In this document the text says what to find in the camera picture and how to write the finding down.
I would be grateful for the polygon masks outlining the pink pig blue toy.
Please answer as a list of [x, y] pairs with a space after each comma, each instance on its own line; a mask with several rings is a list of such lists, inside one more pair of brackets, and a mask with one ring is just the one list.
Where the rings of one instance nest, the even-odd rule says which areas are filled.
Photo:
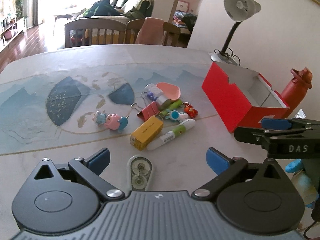
[[99, 127], [121, 133], [128, 125], [128, 116], [120, 116], [116, 113], [96, 111], [92, 118]]

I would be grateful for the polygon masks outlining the green cylindrical toy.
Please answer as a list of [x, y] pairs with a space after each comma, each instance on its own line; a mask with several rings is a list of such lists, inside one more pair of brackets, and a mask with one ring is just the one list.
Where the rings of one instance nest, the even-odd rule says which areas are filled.
[[172, 112], [173, 110], [180, 108], [182, 105], [183, 105], [182, 100], [178, 99], [177, 101], [173, 102], [170, 106], [165, 108], [163, 111], [159, 112], [159, 115], [164, 117], [168, 115], [170, 112]]

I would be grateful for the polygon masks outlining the white blue astronaut keychain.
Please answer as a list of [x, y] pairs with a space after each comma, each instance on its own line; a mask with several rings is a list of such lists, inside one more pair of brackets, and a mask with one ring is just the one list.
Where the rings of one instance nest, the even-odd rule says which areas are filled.
[[169, 110], [167, 109], [167, 115], [165, 119], [171, 121], [178, 121], [179, 123], [189, 119], [189, 115], [187, 113], [179, 112], [177, 110]]

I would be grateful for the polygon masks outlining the red water bottle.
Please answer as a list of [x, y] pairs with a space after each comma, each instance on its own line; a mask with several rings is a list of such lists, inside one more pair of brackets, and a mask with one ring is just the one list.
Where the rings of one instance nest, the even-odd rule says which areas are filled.
[[290, 72], [293, 77], [281, 92], [281, 96], [290, 110], [294, 110], [312, 88], [312, 72], [306, 67], [303, 70], [292, 68]]

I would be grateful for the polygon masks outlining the low tv console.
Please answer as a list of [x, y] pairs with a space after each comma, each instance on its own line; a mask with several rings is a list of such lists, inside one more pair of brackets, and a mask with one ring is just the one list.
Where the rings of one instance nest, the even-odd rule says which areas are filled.
[[14, 23], [8, 25], [1, 32], [1, 49], [8, 46], [21, 33], [24, 35], [27, 31], [27, 26], [24, 18], [16, 20]]

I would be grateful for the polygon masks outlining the wooden chair right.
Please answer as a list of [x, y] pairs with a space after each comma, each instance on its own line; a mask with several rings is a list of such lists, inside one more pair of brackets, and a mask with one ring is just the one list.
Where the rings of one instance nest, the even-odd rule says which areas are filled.
[[181, 29], [159, 18], [131, 20], [126, 25], [125, 44], [145, 44], [175, 47]]

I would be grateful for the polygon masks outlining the pink cloth on chair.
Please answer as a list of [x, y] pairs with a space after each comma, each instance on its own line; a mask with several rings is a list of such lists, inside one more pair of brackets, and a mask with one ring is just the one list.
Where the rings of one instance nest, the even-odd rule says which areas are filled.
[[164, 21], [160, 18], [147, 17], [138, 32], [135, 44], [157, 45], [163, 41]]

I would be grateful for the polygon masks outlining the sofa with clothes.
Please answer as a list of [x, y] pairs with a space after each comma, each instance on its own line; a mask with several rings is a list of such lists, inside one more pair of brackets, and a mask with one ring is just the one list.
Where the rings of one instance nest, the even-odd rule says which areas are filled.
[[125, 0], [122, 6], [116, 6], [110, 0], [99, 0], [78, 16], [124, 16], [129, 20], [151, 17], [154, 0]]

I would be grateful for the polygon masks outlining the red binder clip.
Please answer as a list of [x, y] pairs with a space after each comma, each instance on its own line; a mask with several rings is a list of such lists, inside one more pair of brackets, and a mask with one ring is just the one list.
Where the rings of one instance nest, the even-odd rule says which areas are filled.
[[139, 107], [137, 103], [133, 103], [131, 104], [131, 108], [138, 111], [137, 117], [139, 117], [143, 121], [146, 121], [150, 117], [160, 113], [157, 103], [155, 102], [152, 102], [145, 107]]

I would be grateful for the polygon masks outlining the red orange figure keychain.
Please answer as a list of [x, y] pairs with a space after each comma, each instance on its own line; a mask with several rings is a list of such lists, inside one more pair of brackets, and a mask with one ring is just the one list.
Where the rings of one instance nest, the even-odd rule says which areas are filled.
[[198, 111], [189, 103], [182, 103], [184, 113], [188, 114], [189, 118], [194, 119], [198, 116]]

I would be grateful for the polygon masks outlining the white green fat pen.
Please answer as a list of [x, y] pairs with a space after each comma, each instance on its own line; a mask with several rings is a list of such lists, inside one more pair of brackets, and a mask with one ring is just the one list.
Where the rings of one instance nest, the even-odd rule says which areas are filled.
[[177, 125], [174, 129], [168, 131], [164, 135], [161, 135], [159, 138], [153, 140], [148, 144], [146, 149], [148, 151], [155, 150], [159, 148], [160, 146], [171, 142], [172, 140], [176, 139], [186, 131], [193, 128], [196, 124], [196, 121], [193, 119], [187, 119], [183, 122], [181, 122], [179, 125]]

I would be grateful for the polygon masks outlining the clear correction tape dispenser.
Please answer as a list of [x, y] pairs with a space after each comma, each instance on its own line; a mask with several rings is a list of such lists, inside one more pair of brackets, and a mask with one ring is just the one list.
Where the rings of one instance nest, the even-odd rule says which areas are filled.
[[142, 156], [134, 155], [127, 162], [127, 185], [130, 191], [147, 191], [153, 175], [151, 161]]

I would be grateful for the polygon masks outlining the red cardboard box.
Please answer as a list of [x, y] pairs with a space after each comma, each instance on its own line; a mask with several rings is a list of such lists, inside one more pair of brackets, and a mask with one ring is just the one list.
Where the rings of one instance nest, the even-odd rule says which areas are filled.
[[280, 119], [289, 110], [259, 72], [228, 63], [213, 62], [202, 89], [230, 133], [240, 126], [260, 128], [264, 118]]

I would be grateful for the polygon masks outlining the dark wooden chair left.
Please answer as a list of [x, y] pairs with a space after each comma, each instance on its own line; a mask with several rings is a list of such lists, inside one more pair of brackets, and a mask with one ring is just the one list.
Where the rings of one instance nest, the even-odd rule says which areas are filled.
[[65, 47], [123, 44], [126, 25], [110, 18], [80, 18], [65, 24]]

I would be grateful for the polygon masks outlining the clear jar silver lid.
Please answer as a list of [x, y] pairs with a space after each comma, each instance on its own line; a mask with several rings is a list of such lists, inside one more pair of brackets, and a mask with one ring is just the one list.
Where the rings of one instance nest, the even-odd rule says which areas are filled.
[[171, 105], [170, 99], [155, 84], [146, 85], [144, 91], [147, 93], [146, 97], [155, 102], [159, 109], [164, 109]]

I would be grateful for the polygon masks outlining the yellow cardboard box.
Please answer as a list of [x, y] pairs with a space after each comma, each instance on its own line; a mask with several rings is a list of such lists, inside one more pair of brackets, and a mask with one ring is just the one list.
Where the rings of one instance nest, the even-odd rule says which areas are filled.
[[142, 151], [155, 139], [164, 125], [162, 119], [152, 116], [141, 124], [130, 135], [130, 144], [139, 151]]

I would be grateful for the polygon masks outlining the pink heart-shaped dish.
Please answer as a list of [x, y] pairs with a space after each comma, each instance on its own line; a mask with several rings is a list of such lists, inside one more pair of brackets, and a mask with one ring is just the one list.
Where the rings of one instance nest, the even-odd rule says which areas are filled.
[[181, 96], [181, 90], [178, 86], [166, 83], [159, 82], [156, 86], [163, 92], [163, 94], [170, 99], [171, 101], [176, 101]]

